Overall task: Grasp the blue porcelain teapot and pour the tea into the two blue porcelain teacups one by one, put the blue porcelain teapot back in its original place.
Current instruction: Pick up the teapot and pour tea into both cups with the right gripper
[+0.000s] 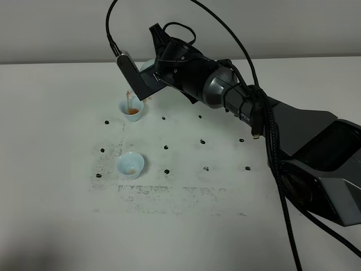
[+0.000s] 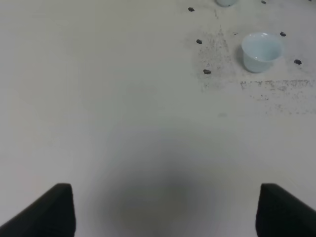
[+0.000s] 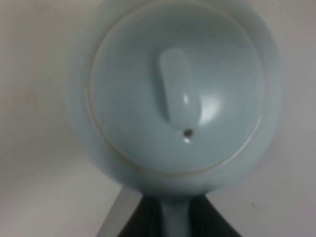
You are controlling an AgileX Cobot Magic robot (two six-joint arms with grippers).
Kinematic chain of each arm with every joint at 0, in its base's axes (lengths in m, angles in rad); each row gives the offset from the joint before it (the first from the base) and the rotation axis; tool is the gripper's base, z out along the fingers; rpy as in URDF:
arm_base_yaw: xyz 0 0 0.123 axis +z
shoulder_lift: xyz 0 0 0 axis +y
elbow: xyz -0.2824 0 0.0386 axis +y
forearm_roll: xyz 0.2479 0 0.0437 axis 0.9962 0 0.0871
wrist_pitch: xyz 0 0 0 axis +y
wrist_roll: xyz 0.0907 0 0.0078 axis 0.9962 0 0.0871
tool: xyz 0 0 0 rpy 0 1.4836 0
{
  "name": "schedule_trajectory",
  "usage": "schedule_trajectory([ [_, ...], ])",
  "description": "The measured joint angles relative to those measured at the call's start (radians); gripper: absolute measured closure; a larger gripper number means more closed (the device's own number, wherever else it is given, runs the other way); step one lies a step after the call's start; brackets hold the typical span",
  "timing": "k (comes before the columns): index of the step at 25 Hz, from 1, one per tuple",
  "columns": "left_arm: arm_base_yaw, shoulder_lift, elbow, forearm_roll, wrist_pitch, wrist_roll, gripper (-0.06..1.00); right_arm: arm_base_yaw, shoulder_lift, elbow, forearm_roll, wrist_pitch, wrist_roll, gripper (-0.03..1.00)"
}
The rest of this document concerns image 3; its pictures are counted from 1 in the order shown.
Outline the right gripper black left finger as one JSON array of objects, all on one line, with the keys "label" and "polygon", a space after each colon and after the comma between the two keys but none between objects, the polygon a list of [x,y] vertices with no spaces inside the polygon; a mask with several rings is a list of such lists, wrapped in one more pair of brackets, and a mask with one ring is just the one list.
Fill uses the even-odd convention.
[{"label": "right gripper black left finger", "polygon": [[118,237],[161,237],[162,214],[159,201],[143,196]]}]

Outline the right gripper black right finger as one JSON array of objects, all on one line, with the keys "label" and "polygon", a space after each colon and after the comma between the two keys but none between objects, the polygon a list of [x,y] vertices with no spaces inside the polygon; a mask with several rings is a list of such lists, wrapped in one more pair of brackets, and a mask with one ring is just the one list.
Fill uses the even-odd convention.
[{"label": "right gripper black right finger", "polygon": [[191,199],[189,218],[193,237],[241,237],[205,195]]}]

